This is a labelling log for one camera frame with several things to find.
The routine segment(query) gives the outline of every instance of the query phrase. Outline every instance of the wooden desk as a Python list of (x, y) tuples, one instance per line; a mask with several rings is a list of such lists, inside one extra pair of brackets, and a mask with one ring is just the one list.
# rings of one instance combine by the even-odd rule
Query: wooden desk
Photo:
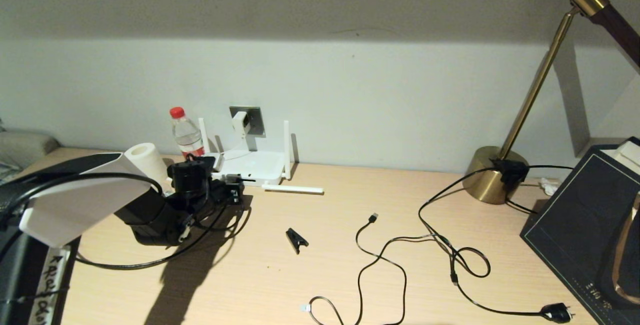
[[(34, 171), (97, 151), (58, 149), (28, 168)], [(459, 174), (299, 164), (294, 186), (321, 186), (325, 195), (264, 192), (247, 186), (251, 214), (240, 234), (220, 247), (223, 234), (210, 234), (191, 252), (145, 270), (103, 270), (76, 263), (64, 325), (312, 325), (300, 306), (316, 295), (330, 298), (346, 324), (358, 316), (357, 275), (373, 260), (358, 250), (355, 232), (372, 213), (378, 220), (361, 234), (371, 252), (396, 236), (426, 234), (418, 220), (423, 202)], [(514, 200), (531, 208), (546, 196), (521, 186)], [(508, 206), (489, 205), (464, 191), (446, 196), (423, 212), (456, 247), (472, 246), (491, 261), (491, 275), (478, 279), (458, 270), (464, 290), (477, 302), (504, 311), (535, 312), (563, 302), (576, 314), (571, 324), (594, 319), (520, 239), (527, 218)], [(285, 231), (307, 241), (296, 255)], [(134, 264), (175, 249), (139, 245), (131, 230), (110, 216), (82, 236), (80, 252), (96, 262)], [(449, 259), (432, 241), (391, 245), (385, 256), (408, 276), (406, 325), (544, 325), (541, 317), (490, 313), (474, 306), (450, 281)], [(471, 266), (482, 262), (469, 256)], [(395, 322), (402, 313), (403, 276), (380, 261), (362, 276), (362, 324)], [(338, 324), (329, 305), (314, 314)]]

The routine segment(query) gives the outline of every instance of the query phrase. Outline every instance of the water bottle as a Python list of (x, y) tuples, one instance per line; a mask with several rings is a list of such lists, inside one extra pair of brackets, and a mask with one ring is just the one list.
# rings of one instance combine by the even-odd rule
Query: water bottle
[(180, 106), (174, 107), (169, 111), (172, 117), (173, 138), (178, 143), (178, 147), (182, 155), (186, 159), (187, 155), (201, 157), (204, 155), (204, 146), (202, 144), (202, 135), (200, 129), (195, 126), (190, 118), (185, 116), (185, 109)]

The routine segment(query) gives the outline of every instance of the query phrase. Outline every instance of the white wall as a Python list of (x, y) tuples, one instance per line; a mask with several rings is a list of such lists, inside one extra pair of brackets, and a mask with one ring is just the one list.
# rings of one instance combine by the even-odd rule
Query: white wall
[[(635, 0), (613, 1), (640, 29)], [(501, 145), (568, 10), (567, 0), (3, 0), (0, 7), (7, 128), (46, 132), (73, 147), (124, 150), (151, 141), (175, 153), (170, 107), (206, 118), (230, 147), (228, 106), (260, 106), (267, 137), (257, 139), (259, 148), (281, 149), (282, 120), (291, 120), (305, 163), (455, 172), (476, 148)], [(640, 129), (635, 109), (612, 110), (637, 75), (605, 31), (576, 19), (558, 63), (575, 67), (569, 75), (591, 132), (601, 136), (605, 120)], [(574, 142), (552, 70), (514, 149), (530, 163), (572, 165)]]

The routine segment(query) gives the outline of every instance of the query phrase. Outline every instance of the toilet paper roll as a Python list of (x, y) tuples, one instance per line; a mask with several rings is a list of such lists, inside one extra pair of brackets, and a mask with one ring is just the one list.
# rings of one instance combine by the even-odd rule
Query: toilet paper roll
[(167, 179), (167, 166), (160, 157), (156, 145), (151, 142), (138, 143), (124, 152), (124, 156), (140, 169), (144, 175), (160, 183), (165, 187)]

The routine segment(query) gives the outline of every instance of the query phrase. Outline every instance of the wall socket plate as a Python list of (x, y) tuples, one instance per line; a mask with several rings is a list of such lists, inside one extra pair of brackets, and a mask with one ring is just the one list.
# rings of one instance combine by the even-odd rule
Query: wall socket plate
[(238, 111), (245, 111), (251, 128), (247, 135), (265, 135), (265, 124), (263, 123), (263, 113), (258, 106), (229, 106), (231, 118), (236, 116)]

